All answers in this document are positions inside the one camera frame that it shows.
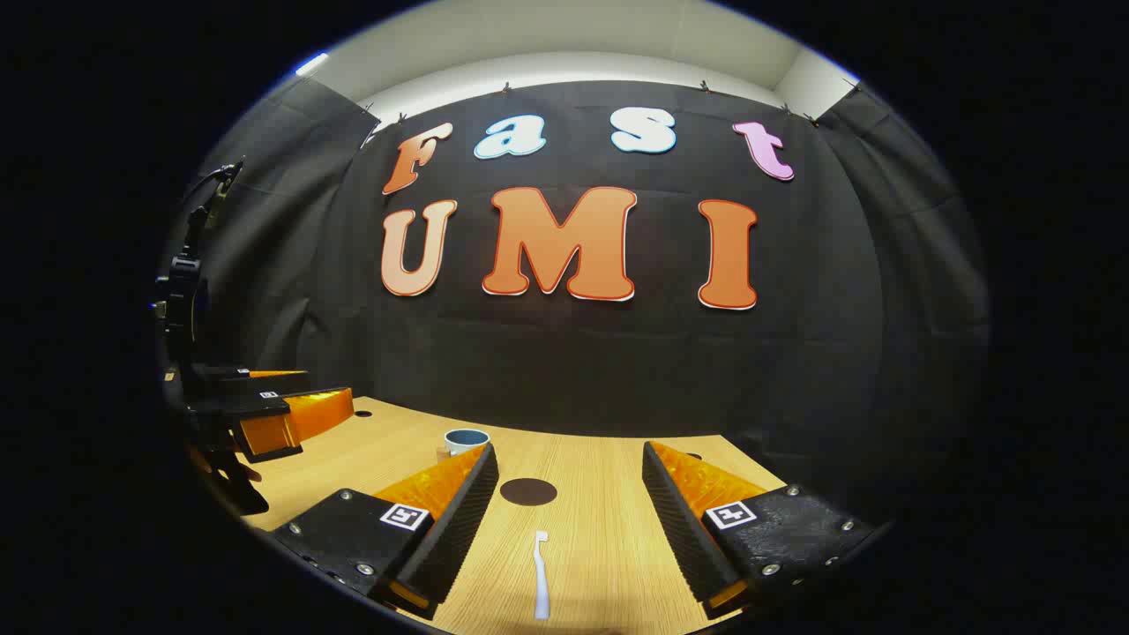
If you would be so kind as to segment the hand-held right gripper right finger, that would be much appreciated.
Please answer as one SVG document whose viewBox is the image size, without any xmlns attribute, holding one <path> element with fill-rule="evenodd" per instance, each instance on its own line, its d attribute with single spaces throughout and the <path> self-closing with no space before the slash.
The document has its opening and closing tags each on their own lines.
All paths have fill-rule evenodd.
<svg viewBox="0 0 1129 635">
<path fill-rule="evenodd" d="M 883 534 L 798 482 L 765 488 L 655 441 L 644 443 L 642 481 L 709 618 L 798 604 Z"/>
</svg>

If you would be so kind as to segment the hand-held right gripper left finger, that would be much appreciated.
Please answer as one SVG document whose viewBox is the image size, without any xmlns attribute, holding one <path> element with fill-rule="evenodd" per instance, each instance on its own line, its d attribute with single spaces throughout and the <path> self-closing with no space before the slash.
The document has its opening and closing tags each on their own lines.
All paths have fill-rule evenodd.
<svg viewBox="0 0 1129 635">
<path fill-rule="evenodd" d="M 431 619 L 475 542 L 497 475 L 485 443 L 376 494 L 342 488 L 269 537 L 355 594 Z"/>
</svg>

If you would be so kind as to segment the dark brown round coaster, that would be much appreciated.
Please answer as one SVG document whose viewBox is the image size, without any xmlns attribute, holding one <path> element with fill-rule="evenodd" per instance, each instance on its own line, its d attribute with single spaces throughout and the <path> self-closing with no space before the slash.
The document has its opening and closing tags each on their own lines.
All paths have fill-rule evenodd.
<svg viewBox="0 0 1129 635">
<path fill-rule="evenodd" d="M 548 480 L 537 478 L 516 478 L 500 486 L 504 501 L 520 506 L 541 506 L 557 498 L 559 492 Z"/>
</svg>

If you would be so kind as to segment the grey cup with wooden handle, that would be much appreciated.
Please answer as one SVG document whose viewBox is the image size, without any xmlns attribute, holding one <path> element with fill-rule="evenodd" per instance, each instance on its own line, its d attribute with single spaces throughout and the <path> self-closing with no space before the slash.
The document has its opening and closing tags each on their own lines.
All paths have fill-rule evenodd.
<svg viewBox="0 0 1129 635">
<path fill-rule="evenodd" d="M 460 456 L 476 447 L 490 443 L 488 430 L 455 429 L 446 430 L 443 435 L 441 445 L 436 450 L 436 462 L 440 463 L 447 459 Z"/>
</svg>

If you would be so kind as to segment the white toothbrush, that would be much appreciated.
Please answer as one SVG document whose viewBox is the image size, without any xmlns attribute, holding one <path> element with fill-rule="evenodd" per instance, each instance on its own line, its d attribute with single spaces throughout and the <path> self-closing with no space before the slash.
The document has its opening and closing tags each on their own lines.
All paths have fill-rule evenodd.
<svg viewBox="0 0 1129 635">
<path fill-rule="evenodd" d="M 534 619 L 546 621 L 551 618 L 551 599 L 548 586 L 546 563 L 541 554 L 541 546 L 548 542 L 548 531 L 537 530 L 534 534 L 533 560 L 535 569 Z"/>
</svg>

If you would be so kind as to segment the wooden desktop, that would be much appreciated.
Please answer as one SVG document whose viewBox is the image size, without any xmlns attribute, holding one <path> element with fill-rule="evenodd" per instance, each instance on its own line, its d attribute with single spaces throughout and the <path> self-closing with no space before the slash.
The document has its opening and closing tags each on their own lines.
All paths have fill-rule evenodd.
<svg viewBox="0 0 1129 635">
<path fill-rule="evenodd" d="M 303 453 L 259 463 L 271 530 L 340 488 L 374 494 L 435 466 L 446 430 L 467 421 L 355 398 L 351 417 L 303 444 Z M 496 493 L 448 599 L 430 621 L 455 635 L 685 635 L 710 620 L 691 594 L 641 478 L 644 437 L 578 437 L 485 425 L 499 480 L 548 480 L 541 506 Z M 534 534 L 546 563 L 551 616 L 534 619 Z"/>
</svg>

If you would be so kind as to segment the black backdrop cloth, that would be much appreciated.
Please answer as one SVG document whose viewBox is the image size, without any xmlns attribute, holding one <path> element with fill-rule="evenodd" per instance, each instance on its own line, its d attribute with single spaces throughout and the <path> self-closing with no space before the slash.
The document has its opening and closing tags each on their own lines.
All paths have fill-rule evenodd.
<svg viewBox="0 0 1129 635">
<path fill-rule="evenodd" d="M 462 421 L 723 434 L 883 523 L 944 486 L 991 301 L 975 221 L 870 93 L 819 123 L 657 82 L 496 92 L 378 127 L 289 80 L 245 160 L 201 354 Z"/>
</svg>

